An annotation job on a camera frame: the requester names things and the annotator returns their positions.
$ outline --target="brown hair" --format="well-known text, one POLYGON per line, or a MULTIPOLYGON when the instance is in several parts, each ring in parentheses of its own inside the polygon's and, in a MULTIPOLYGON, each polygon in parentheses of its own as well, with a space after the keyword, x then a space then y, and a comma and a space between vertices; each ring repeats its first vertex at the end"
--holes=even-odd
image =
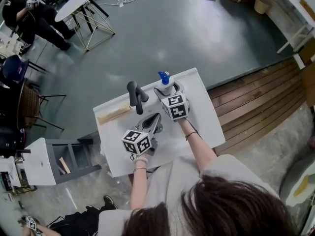
MULTIPOLYGON (((260 186, 203 176, 181 201, 193 236, 297 235, 285 205, 260 186)), ((169 236, 165 204, 134 211, 122 235, 169 236)))

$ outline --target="wooden floor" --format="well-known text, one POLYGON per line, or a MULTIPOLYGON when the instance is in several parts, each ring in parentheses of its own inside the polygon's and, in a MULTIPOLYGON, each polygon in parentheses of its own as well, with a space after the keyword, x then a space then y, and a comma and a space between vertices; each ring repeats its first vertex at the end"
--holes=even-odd
POLYGON ((231 154, 277 127, 305 101, 301 72, 287 59, 208 91, 226 142, 217 154, 231 154))

